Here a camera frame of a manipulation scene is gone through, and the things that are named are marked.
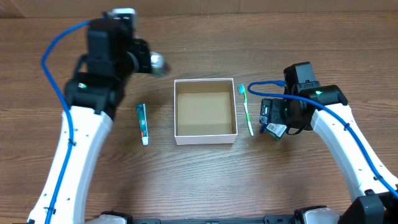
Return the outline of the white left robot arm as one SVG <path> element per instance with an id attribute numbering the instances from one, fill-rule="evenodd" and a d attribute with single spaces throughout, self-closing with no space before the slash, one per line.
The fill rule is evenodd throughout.
<path id="1" fill-rule="evenodd" d="M 46 60 L 59 40 L 81 27 L 88 28 L 88 51 L 78 59 L 62 93 Z M 132 73 L 154 70 L 154 54 L 145 40 L 134 36 L 135 29 L 134 9 L 113 9 L 62 32 L 45 51 L 41 65 L 62 104 L 62 128 L 49 175 L 28 223 L 84 223 L 96 161 L 126 83 Z"/>

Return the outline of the teal toothpaste tube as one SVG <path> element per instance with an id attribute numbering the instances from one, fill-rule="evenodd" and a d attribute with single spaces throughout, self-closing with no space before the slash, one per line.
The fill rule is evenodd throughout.
<path id="1" fill-rule="evenodd" d="M 136 105 L 136 112 L 137 112 L 137 117 L 139 120 L 142 144 L 144 146 L 148 146 L 149 145 L 149 134 L 148 134 L 148 127 L 147 127 L 146 105 L 144 103 Z"/>

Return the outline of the clear soap pump bottle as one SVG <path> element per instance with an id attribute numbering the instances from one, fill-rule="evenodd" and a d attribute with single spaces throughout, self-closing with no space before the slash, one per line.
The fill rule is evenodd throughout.
<path id="1" fill-rule="evenodd" d="M 151 74 L 157 77 L 167 76 L 170 67 L 164 57 L 157 52 L 150 52 Z"/>

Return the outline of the blue disposable razor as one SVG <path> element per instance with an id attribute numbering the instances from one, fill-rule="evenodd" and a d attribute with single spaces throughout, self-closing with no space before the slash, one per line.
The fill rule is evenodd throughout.
<path id="1" fill-rule="evenodd" d="M 267 129 L 267 124 L 262 124 L 261 128 L 260 128 L 260 133 L 264 134 L 266 132 Z"/>

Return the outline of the pink cardboard box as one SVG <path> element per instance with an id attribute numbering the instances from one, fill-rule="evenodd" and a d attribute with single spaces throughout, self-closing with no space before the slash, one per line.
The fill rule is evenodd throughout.
<path id="1" fill-rule="evenodd" d="M 237 135 L 232 78 L 174 81 L 174 137 L 178 145 L 233 144 Z"/>

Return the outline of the green white toothbrush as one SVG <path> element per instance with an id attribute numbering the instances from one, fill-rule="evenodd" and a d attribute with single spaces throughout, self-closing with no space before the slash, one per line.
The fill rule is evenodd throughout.
<path id="1" fill-rule="evenodd" d="M 251 119 L 250 119 L 250 115 L 249 115 L 249 111 L 248 111 L 248 98 L 247 98 L 247 94 L 246 94 L 246 89 L 245 86 L 243 84 L 240 84 L 238 86 L 238 91 L 240 95 L 243 95 L 244 97 L 244 110 L 245 110 L 245 114 L 246 114 L 246 120 L 247 120 L 247 124 L 248 124 L 248 130 L 251 136 L 254 136 L 254 132 L 252 130 L 252 124 L 251 124 Z"/>

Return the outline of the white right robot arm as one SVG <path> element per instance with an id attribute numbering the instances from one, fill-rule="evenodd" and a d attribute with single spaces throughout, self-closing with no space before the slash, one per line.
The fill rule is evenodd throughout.
<path id="1" fill-rule="evenodd" d="M 343 174 L 352 201 L 344 212 L 324 205 L 296 209 L 289 223 L 397 223 L 397 177 L 359 130 L 340 88 L 321 85 L 309 62 L 285 68 L 284 81 L 275 85 L 284 92 L 263 95 L 261 132 L 275 138 L 290 129 L 317 133 Z"/>

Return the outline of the green white soap bar pack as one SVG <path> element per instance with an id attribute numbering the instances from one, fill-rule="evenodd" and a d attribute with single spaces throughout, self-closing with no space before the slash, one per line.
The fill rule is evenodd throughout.
<path id="1" fill-rule="evenodd" d="M 284 124 L 269 123 L 266 127 L 266 131 L 276 139 L 281 139 L 286 129 L 287 127 Z"/>

